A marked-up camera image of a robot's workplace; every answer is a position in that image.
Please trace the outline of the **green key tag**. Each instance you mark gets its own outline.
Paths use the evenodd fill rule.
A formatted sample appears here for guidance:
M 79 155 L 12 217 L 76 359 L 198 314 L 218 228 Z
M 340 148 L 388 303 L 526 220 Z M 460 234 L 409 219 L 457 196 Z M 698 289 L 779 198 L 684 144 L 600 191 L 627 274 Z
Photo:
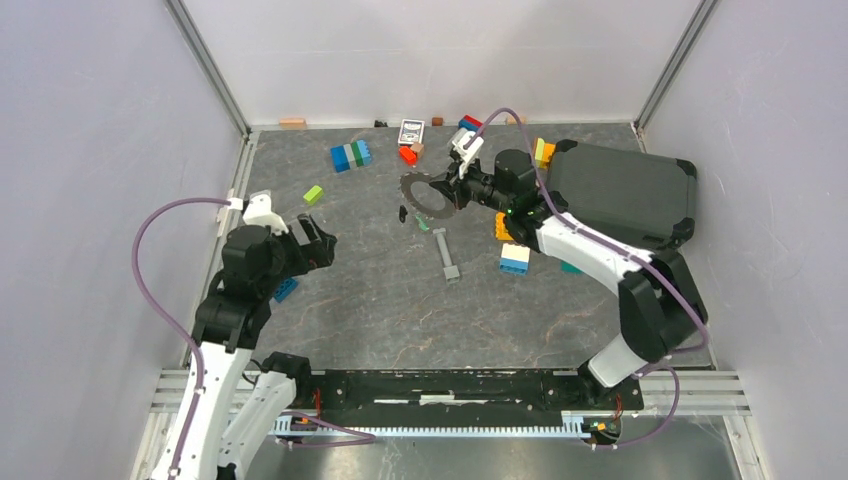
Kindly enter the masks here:
M 427 231 L 430 230 L 430 227 L 428 226 L 425 219 L 421 215 L 416 214 L 415 219 L 416 219 L 417 225 L 418 225 L 418 227 L 421 231 L 427 232 Z

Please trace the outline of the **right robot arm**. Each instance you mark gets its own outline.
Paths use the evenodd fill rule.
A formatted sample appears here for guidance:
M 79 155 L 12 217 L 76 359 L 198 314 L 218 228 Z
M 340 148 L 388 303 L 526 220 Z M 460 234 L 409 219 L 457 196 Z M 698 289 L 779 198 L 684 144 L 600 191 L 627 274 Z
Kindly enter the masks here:
M 501 152 L 492 173 L 479 160 L 458 152 L 451 157 L 428 184 L 455 209 L 478 203 L 503 213 L 517 244 L 571 264 L 618 299 L 619 334 L 579 368 L 577 392 L 585 405 L 606 406 L 623 380 L 687 351 L 684 343 L 693 335 L 707 345 L 706 311 L 678 252 L 640 249 L 580 222 L 546 188 L 528 153 Z

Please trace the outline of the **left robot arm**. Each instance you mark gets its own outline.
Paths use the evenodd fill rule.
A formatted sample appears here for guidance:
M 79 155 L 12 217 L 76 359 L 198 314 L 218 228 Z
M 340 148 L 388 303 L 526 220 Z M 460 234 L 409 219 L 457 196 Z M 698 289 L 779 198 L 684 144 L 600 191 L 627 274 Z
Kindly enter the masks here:
M 333 263 L 336 237 L 307 214 L 298 222 L 304 244 L 289 230 L 257 223 L 228 233 L 222 267 L 195 312 L 191 338 L 201 357 L 190 368 L 178 423 L 152 478 L 243 479 L 279 414 L 312 399 L 309 360 L 276 352 L 264 360 L 247 402 L 230 413 L 277 289 Z

